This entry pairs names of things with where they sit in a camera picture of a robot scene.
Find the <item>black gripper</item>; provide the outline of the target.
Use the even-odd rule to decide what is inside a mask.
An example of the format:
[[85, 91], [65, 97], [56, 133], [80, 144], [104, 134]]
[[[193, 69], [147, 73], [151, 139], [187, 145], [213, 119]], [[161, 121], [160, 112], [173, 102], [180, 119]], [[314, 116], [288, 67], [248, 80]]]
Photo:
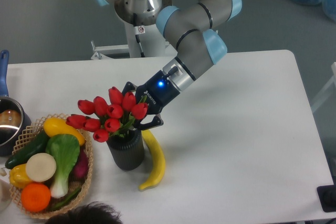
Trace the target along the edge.
[[164, 124], [160, 114], [162, 109], [180, 94], [162, 70], [141, 86], [128, 81], [122, 94], [126, 95], [128, 92], [135, 92], [136, 102], [140, 102], [142, 97], [146, 96], [145, 102], [148, 104], [147, 114], [149, 116], [136, 120], [134, 123], [134, 128], [141, 131], [162, 126]]

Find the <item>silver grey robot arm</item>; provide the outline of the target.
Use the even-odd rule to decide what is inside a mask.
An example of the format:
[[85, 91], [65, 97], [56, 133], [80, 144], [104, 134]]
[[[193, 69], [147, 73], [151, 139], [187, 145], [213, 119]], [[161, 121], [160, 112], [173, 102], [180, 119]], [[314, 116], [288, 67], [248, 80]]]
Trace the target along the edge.
[[135, 122], [147, 130], [163, 124], [162, 109], [209, 68], [226, 55], [227, 47], [215, 28], [232, 19], [242, 9], [242, 0], [197, 0], [187, 10], [172, 0], [96, 0], [113, 5], [123, 21], [132, 58], [162, 56], [170, 44], [177, 55], [145, 84], [128, 82], [124, 92], [133, 91], [137, 100], [146, 97], [149, 123]]

